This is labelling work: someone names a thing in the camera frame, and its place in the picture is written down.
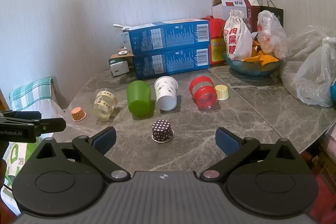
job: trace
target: teal and white checkered fabric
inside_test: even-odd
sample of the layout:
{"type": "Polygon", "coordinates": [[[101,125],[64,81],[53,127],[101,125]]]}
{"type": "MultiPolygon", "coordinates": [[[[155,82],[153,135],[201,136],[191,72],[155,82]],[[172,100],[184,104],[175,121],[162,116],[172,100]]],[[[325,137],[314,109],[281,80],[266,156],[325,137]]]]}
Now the teal and white checkered fabric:
{"type": "Polygon", "coordinates": [[[51,99],[52,78],[46,78],[24,85],[9,94],[12,110],[21,111],[42,99],[51,99]]]}

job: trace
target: blue box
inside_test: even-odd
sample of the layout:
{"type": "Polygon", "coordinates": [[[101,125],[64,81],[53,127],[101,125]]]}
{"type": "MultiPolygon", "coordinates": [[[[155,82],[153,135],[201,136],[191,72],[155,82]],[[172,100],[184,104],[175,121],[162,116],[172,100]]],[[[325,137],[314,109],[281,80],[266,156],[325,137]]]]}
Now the blue box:
{"type": "Polygon", "coordinates": [[[209,21],[202,19],[172,20],[123,30],[128,31],[122,34],[124,46],[130,44],[135,56],[210,44],[209,21]]]}
{"type": "Polygon", "coordinates": [[[208,45],[133,57],[138,79],[209,68],[208,45]]]}

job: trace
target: silver screw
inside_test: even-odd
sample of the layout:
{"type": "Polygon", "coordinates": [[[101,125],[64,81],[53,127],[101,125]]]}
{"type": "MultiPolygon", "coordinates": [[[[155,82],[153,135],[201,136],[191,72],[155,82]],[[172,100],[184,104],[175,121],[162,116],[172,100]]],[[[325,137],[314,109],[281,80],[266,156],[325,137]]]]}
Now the silver screw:
{"type": "Polygon", "coordinates": [[[216,170],[206,170],[203,172],[203,176],[207,179],[215,179],[219,177],[219,172],[216,170]]]}
{"type": "Polygon", "coordinates": [[[127,177],[127,172],[124,170],[115,170],[111,173],[112,178],[123,179],[127,177]]]}

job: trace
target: polka dot pattern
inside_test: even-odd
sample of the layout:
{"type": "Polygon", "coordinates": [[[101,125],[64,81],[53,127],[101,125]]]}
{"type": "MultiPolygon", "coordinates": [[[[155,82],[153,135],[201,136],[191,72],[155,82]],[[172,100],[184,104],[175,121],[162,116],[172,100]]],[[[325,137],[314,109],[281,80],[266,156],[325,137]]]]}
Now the polka dot pattern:
{"type": "Polygon", "coordinates": [[[73,110],[71,110],[71,115],[74,122],[79,122],[85,118],[86,113],[81,107],[75,107],[73,110]]]}
{"type": "Polygon", "coordinates": [[[158,143],[169,142],[174,137],[174,131],[166,120],[158,120],[152,126],[152,139],[158,143]]]}

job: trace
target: black polka dot cupcake liner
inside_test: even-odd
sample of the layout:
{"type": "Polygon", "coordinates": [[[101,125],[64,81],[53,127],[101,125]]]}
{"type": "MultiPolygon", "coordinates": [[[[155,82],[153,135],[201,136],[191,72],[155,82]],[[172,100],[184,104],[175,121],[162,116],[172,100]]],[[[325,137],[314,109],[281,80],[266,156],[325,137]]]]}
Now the black polka dot cupcake liner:
{"type": "Polygon", "coordinates": [[[152,126],[152,139],[157,143],[166,143],[173,139],[174,131],[167,120],[158,120],[152,126]]]}

